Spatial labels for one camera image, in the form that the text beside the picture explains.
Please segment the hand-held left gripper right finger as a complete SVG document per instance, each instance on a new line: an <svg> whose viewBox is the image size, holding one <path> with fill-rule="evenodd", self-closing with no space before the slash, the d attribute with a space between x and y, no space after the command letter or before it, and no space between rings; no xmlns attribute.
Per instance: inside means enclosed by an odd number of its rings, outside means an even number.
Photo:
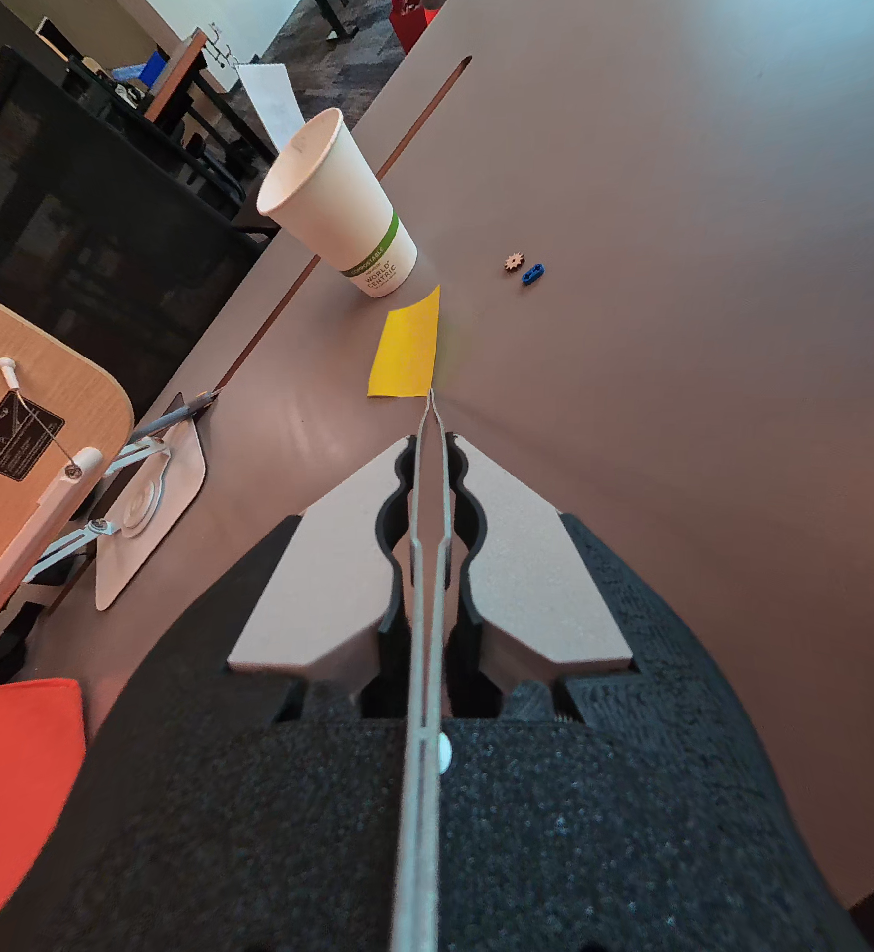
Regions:
<svg viewBox="0 0 874 952"><path fill-rule="evenodd" d="M444 652L450 711L498 718L522 684L631 670L634 651L562 512L463 436L445 438L466 553Z"/></svg>

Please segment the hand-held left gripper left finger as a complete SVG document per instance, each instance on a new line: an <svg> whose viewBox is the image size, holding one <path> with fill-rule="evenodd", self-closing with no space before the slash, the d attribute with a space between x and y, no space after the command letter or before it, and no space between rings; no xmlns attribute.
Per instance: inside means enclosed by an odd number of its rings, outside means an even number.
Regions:
<svg viewBox="0 0 874 952"><path fill-rule="evenodd" d="M395 547L409 530L417 439L398 439L308 507L229 669L330 683L366 718L407 714L410 624Z"/></svg>

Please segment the long metal tweezers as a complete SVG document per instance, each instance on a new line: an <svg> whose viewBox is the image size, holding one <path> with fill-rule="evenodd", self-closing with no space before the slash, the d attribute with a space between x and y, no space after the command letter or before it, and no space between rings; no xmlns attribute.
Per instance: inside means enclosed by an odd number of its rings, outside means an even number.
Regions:
<svg viewBox="0 0 874 952"><path fill-rule="evenodd" d="M443 534L436 549L432 611L425 614L423 547L419 539L422 439L429 417L439 430L442 454ZM411 493L410 555L414 580L404 779L394 876L391 951L435 951L439 945L440 829L443 751L443 636L450 575L453 510L446 430L434 389L426 397L415 451Z"/></svg>

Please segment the yellow sticky note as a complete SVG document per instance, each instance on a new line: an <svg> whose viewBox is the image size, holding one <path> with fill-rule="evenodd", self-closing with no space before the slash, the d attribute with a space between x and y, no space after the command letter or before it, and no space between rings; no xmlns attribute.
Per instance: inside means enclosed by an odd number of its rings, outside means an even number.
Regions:
<svg viewBox="0 0 874 952"><path fill-rule="evenodd" d="M426 397L432 387L441 287L388 312L368 380L369 398Z"/></svg>

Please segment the white paper cup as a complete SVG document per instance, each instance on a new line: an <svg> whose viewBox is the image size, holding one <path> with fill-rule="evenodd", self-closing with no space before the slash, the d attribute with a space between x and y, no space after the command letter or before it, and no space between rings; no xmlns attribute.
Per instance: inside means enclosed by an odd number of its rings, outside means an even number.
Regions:
<svg viewBox="0 0 874 952"><path fill-rule="evenodd" d="M418 249L337 108L306 122L264 176L257 210L372 298L407 279Z"/></svg>

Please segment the wood-edged side desk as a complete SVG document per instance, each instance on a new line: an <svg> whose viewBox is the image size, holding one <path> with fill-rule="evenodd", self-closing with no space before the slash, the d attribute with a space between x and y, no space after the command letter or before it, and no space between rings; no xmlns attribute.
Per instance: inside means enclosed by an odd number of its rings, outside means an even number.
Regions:
<svg viewBox="0 0 874 952"><path fill-rule="evenodd" d="M205 48L208 45L209 37L205 30L196 28L175 52L170 54L169 60L146 96L142 109L145 120L155 125L160 132L170 135L179 125L184 125L186 117L189 117L193 125L203 130L205 138L217 143L223 152L242 141L266 165L271 165L277 157L276 151L265 144L264 139L253 131L232 108L225 95L219 92L218 87L206 76ZM211 106L224 118L227 125L235 131L237 138L227 139L216 125L200 112L202 105Z"/></svg>

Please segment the wooden book stand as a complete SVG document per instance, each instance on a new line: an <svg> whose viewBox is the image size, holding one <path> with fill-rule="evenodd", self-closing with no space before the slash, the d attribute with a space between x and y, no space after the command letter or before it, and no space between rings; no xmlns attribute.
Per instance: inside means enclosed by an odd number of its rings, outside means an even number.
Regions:
<svg viewBox="0 0 874 952"><path fill-rule="evenodd" d="M130 399L96 363L0 303L0 612L20 584L115 527L59 536L106 475L159 452L129 445Z"/></svg>

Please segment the black mesh office chair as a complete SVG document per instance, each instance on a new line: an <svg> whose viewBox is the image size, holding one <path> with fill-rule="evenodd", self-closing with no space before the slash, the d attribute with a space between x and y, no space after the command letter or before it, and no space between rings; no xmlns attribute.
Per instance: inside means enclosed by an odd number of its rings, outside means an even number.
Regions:
<svg viewBox="0 0 874 952"><path fill-rule="evenodd" d="M0 50L0 303L121 385L143 419L263 249Z"/></svg>

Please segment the red container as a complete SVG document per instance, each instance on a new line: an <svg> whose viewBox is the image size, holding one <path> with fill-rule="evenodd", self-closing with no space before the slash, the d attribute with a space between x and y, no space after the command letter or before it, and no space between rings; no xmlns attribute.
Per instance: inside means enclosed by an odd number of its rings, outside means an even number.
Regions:
<svg viewBox="0 0 874 952"><path fill-rule="evenodd" d="M405 54L410 53L438 13L423 1L391 2L389 21Z"/></svg>

